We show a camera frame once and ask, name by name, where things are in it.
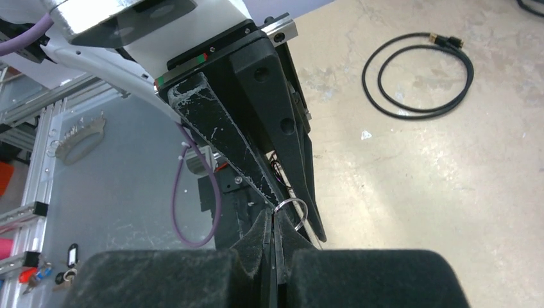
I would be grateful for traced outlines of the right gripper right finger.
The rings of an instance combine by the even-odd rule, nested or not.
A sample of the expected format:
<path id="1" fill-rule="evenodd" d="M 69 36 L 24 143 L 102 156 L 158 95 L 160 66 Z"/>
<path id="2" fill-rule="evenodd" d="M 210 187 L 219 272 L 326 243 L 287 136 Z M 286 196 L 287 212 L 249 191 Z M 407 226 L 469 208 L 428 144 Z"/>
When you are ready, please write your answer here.
<path id="1" fill-rule="evenodd" d="M 469 307 L 450 264 L 430 250 L 319 250 L 284 214 L 286 307 Z"/>

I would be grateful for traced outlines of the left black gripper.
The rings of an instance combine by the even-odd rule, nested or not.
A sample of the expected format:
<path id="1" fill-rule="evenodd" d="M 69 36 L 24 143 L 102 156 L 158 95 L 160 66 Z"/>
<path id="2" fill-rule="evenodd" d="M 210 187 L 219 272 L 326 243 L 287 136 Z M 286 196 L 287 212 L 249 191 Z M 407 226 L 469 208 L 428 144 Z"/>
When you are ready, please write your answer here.
<path id="1" fill-rule="evenodd" d="M 264 155 L 242 133 L 205 75 L 197 73 L 240 49 L 230 57 L 236 80 L 276 152 L 294 195 L 307 204 L 309 225 L 325 242 L 327 235 L 316 205 L 308 108 L 285 45 L 297 35 L 292 17 L 268 17 L 261 26 L 246 19 L 168 60 L 167 72 L 155 79 L 154 87 L 155 94 L 165 102 L 168 99 L 182 120 L 224 156 L 268 203 L 278 205 L 282 193 L 272 182 Z"/>

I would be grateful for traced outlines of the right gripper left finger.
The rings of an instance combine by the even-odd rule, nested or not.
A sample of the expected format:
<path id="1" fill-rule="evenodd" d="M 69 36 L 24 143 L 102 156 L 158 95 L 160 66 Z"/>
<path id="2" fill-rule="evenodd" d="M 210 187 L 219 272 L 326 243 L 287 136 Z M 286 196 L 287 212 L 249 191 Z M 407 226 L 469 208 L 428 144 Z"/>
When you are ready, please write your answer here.
<path id="1" fill-rule="evenodd" d="M 87 260 L 62 307 L 259 307 L 271 212 L 221 250 L 119 250 Z"/>

